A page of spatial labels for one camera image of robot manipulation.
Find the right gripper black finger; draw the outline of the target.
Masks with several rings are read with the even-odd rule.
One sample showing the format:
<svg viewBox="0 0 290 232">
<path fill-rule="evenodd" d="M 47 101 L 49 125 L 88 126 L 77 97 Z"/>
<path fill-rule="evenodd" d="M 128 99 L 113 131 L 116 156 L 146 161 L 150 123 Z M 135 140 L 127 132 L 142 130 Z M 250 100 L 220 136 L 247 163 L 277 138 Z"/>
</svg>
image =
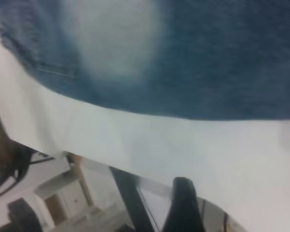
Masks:
<svg viewBox="0 0 290 232">
<path fill-rule="evenodd" d="M 193 182 L 185 177 L 173 180 L 172 202 L 164 232 L 204 232 Z"/>
</svg>

